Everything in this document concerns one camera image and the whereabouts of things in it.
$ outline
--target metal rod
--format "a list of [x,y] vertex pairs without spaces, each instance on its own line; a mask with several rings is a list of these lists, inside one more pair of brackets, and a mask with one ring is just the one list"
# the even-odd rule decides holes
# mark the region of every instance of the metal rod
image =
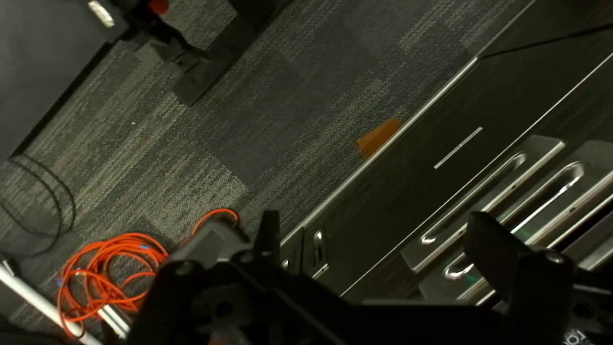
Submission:
[[70,333],[80,335],[78,341],[84,345],[101,345],[93,335],[89,335],[84,327],[74,321],[61,320],[59,310],[43,298],[36,289],[11,274],[3,264],[0,264],[0,281],[13,289],[20,298],[24,298],[30,306],[40,310],[45,318],[49,318],[59,327],[66,327]]

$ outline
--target red object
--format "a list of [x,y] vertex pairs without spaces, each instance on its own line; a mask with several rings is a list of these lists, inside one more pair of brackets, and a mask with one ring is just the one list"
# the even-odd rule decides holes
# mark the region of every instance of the red object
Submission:
[[147,0],[147,5],[153,13],[162,15],[168,11],[170,3],[168,0]]

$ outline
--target black machine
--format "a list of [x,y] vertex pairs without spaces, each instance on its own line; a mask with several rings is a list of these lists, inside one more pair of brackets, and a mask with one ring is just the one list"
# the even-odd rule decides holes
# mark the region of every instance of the black machine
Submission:
[[384,302],[354,306],[304,274],[279,268],[275,212],[266,212],[252,249],[210,268],[214,224],[187,260],[154,277],[128,343],[538,343],[559,345],[578,327],[613,339],[608,275],[578,270],[555,251],[532,251],[495,218],[472,212],[465,254],[505,300],[486,306]]

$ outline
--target black object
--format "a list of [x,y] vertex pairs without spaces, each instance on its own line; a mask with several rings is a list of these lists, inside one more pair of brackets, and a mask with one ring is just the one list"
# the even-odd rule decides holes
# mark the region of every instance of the black object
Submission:
[[241,57],[258,32],[287,0],[229,0],[237,17],[200,49],[179,30],[166,24],[147,0],[110,0],[128,22],[124,38],[153,38],[156,53],[181,68],[174,93],[181,103],[195,103]]
[[[273,231],[262,226],[258,237],[273,237]],[[160,268],[128,343],[557,345],[568,325],[610,339],[610,312],[603,304],[613,300],[610,287],[593,275],[587,281],[568,258],[532,252],[482,212],[469,222],[465,252],[505,297],[507,312],[446,304],[356,306],[308,275],[290,275],[264,254],[241,251],[208,270],[197,260]],[[582,308],[597,316],[576,314]]]

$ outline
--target cable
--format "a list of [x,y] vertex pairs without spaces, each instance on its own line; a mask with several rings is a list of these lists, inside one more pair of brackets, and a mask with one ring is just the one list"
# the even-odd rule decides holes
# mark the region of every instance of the cable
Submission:
[[[126,289],[133,289],[139,279],[153,277],[166,258],[166,249],[141,231],[124,231],[80,247],[59,270],[57,308],[61,320],[76,323],[97,320],[97,310],[105,304],[128,314],[137,312],[147,291],[126,293]],[[116,268],[112,264],[124,266],[128,262],[135,262],[139,268],[112,279],[110,270]]]
[[47,237],[47,245],[28,252],[28,254],[17,254],[17,252],[5,252],[13,258],[36,258],[41,256],[45,252],[49,252],[55,243],[59,241],[59,237],[66,231],[70,231],[74,228],[74,220],[76,220],[76,201],[72,191],[66,187],[66,183],[45,164],[41,164],[40,160],[28,157],[28,155],[20,155],[22,159],[26,159],[28,162],[36,164],[40,170],[43,170],[45,174],[49,174],[59,185],[61,189],[66,193],[68,201],[70,201],[70,218],[68,224],[64,226],[64,218],[63,218],[63,208],[61,208],[61,201],[55,195],[55,189],[43,180],[41,174],[38,174],[36,170],[32,170],[30,166],[26,166],[24,162],[17,160],[17,159],[9,159],[9,162],[13,162],[17,168],[20,168],[22,172],[26,172],[28,176],[32,176],[49,195],[53,208],[57,210],[57,228],[53,233],[45,233],[45,231],[36,231],[30,226],[26,226],[22,220],[18,220],[18,216],[15,214],[15,210],[11,210],[7,205],[0,203],[0,208],[9,216],[9,220],[22,231],[36,235],[36,237]]

